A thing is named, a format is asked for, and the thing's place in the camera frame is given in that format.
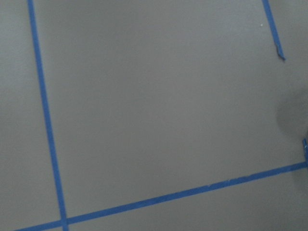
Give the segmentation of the brown paper table cover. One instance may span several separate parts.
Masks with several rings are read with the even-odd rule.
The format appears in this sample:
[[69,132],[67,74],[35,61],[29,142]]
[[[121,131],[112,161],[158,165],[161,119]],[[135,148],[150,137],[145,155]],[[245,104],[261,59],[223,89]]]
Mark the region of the brown paper table cover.
[[3,0],[3,231],[305,231],[305,0]]

